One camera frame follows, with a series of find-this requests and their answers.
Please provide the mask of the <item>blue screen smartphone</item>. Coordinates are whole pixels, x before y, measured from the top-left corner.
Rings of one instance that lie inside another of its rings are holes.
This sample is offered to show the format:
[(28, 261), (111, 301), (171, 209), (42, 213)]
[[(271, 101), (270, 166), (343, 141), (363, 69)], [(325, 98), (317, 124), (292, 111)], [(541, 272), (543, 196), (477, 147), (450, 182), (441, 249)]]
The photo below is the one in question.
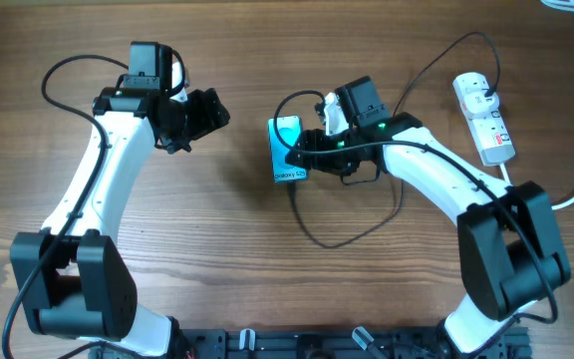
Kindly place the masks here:
[(302, 131), (301, 119), (298, 116), (278, 117), (277, 127), (274, 127), (274, 120), (269, 119), (267, 130), (274, 181), (281, 183), (305, 180), (308, 177), (308, 172), (286, 163), (285, 159), (289, 149), (278, 139), (281, 137), (290, 147), (294, 147)]

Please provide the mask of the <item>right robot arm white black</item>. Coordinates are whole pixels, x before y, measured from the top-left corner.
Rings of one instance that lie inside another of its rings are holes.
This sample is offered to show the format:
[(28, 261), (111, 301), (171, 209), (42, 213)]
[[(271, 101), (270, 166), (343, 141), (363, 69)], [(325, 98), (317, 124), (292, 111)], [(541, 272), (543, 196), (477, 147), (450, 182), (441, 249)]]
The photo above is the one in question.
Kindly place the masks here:
[(466, 294), (442, 322), (453, 356), (474, 358), (516, 322), (547, 324), (559, 315), (556, 288), (571, 278), (570, 262), (547, 193), (479, 171), (442, 146), (408, 113), (392, 114), (368, 76), (321, 98), (323, 124), (303, 130), (299, 117), (268, 122), (273, 159), (295, 169), (339, 176), (372, 162), (435, 204), (457, 229)]

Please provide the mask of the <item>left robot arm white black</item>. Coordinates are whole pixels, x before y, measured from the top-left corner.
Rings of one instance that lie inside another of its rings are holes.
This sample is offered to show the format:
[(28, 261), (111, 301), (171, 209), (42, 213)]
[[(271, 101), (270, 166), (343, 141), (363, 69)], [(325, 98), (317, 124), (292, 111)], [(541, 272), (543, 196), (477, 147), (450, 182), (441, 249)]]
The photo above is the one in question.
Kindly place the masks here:
[(214, 90), (189, 91), (186, 82), (176, 50), (133, 42), (118, 81), (85, 113), (90, 140), (64, 196), (39, 230), (18, 233), (10, 248), (18, 293), (9, 312), (23, 313), (33, 333), (134, 358), (196, 355), (175, 319), (140, 304), (117, 248), (151, 153), (188, 151), (229, 121)]

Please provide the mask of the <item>white charger plug adapter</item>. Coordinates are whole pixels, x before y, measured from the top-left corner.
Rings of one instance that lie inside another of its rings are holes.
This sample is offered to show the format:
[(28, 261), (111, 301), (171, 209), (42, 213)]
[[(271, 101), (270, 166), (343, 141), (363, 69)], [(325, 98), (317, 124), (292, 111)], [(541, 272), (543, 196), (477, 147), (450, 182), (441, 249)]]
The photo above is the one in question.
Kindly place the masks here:
[(465, 94), (459, 102), (462, 112), (467, 119), (487, 117), (499, 108), (499, 97), (496, 94), (486, 96), (485, 91)]

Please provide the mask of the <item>white power strip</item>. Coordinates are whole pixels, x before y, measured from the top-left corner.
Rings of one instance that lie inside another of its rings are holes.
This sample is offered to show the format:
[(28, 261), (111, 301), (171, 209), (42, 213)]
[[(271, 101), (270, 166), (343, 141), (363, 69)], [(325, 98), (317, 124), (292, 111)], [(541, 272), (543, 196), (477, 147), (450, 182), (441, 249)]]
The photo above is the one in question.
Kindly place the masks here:
[[(486, 78), (475, 72), (457, 76), (452, 85), (459, 107), (463, 95), (477, 91), (487, 93), (490, 90)], [(465, 119), (484, 166), (500, 166), (515, 156), (516, 151), (499, 108), (484, 118)]]

